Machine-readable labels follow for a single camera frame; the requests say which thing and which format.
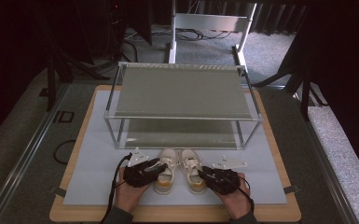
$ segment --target metal stand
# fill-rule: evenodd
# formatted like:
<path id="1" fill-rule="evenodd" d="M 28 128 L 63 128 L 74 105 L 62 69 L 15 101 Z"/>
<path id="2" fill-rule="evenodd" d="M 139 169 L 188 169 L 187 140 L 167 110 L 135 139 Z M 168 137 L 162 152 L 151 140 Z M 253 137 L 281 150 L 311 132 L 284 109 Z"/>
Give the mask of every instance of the metal stand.
<path id="1" fill-rule="evenodd" d="M 242 32 L 240 44 L 234 47 L 234 54 L 236 55 L 239 64 L 245 66 L 245 71 L 247 73 L 248 70 L 246 67 L 246 62 L 243 57 L 243 47 L 245 46 L 246 38 L 248 37 L 249 30 L 251 28 L 252 19 L 255 14 L 255 7 L 256 3 L 250 4 L 250 10 L 246 17 L 184 14 L 176 13 L 176 0 L 173 0 L 171 25 L 172 41 L 169 63 L 175 63 L 176 28 Z"/>

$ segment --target tripod leg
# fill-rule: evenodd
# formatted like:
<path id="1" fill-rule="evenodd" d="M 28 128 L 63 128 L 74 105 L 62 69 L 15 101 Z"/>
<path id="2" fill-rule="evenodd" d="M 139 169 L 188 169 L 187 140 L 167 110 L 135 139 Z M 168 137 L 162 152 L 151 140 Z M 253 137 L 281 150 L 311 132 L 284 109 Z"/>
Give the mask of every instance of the tripod leg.
<path id="1" fill-rule="evenodd" d="M 308 103 L 310 100 L 310 88 L 311 88 L 311 72 L 309 69 L 306 69 L 306 74 L 304 76 L 303 82 L 303 92 L 301 97 L 301 114 L 306 121 L 309 121 L 308 117 Z"/>
<path id="2" fill-rule="evenodd" d="M 261 82 L 257 82 L 255 84 L 253 84 L 252 86 L 254 87 L 265 87 L 269 84 L 271 84 L 272 82 L 280 79 L 281 77 L 284 77 L 286 75 L 289 75 L 291 73 L 293 73 L 296 70 L 295 66 L 288 66 L 287 68 L 282 69 L 281 71 L 279 71 L 277 74 L 273 75 L 272 77 L 268 77 L 267 79 L 261 81 Z"/>
<path id="3" fill-rule="evenodd" d="M 94 71 L 90 70 L 87 66 L 83 65 L 82 63 L 78 62 L 71 56 L 67 55 L 62 50 L 61 50 L 61 53 L 62 53 L 63 58 L 65 58 L 69 63 L 73 64 L 74 66 L 76 66 L 80 70 L 86 72 L 87 74 L 91 75 L 92 77 L 95 77 L 96 79 L 100 79 L 100 80 L 109 80 L 109 77 L 103 77 L 103 76 L 95 73 Z"/>

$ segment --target sneaker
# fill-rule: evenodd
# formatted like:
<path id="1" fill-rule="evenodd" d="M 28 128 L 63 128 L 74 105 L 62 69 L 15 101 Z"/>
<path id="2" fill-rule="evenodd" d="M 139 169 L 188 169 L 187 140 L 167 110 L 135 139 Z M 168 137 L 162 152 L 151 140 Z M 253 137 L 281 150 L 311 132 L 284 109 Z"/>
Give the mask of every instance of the sneaker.
<path id="1" fill-rule="evenodd" d="M 200 178 L 199 170 L 202 170 L 199 157 L 192 149 L 185 149 L 181 154 L 181 166 L 190 187 L 194 194 L 201 194 L 206 190 L 205 181 Z"/>
<path id="2" fill-rule="evenodd" d="M 173 189 L 174 170 L 178 165 L 176 151 L 172 148 L 164 149 L 159 156 L 159 163 L 167 163 L 168 167 L 159 174 L 159 178 L 154 183 L 154 188 L 159 194 L 168 194 Z"/>

